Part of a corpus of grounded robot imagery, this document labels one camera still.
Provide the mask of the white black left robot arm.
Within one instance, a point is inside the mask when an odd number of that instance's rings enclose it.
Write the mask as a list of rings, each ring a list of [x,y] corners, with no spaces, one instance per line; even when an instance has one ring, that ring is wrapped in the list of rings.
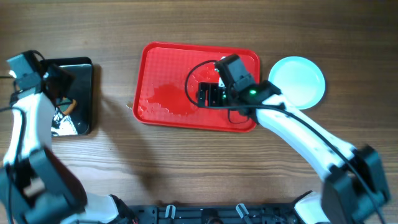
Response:
[[[52,152],[56,98],[74,77],[91,78],[93,66],[51,64],[44,73],[12,69],[19,91],[11,96],[14,126],[1,168],[1,202],[18,223],[137,223],[135,213],[114,195],[87,194],[81,182]]]

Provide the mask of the green and orange sponge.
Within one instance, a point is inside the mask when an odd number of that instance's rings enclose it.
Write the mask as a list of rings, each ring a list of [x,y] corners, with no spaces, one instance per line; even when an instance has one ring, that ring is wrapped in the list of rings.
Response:
[[[77,100],[71,98],[63,98],[62,101],[58,104],[59,110],[64,115],[69,115],[70,113],[72,113],[76,106]]]

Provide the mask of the light blue plate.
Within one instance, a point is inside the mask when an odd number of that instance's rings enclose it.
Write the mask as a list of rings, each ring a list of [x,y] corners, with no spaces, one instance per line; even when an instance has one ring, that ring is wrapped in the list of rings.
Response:
[[[271,68],[268,80],[281,89],[285,97],[299,110],[316,106],[326,92],[325,77],[311,60],[289,56]]]

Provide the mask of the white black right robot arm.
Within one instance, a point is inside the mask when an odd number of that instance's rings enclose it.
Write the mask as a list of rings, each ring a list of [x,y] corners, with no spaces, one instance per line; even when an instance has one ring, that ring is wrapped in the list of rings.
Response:
[[[236,110],[281,137],[314,169],[321,193],[298,200],[294,210],[304,223],[363,223],[391,199],[379,154],[371,146],[356,149],[297,110],[270,82],[230,86],[200,83],[201,108]]]

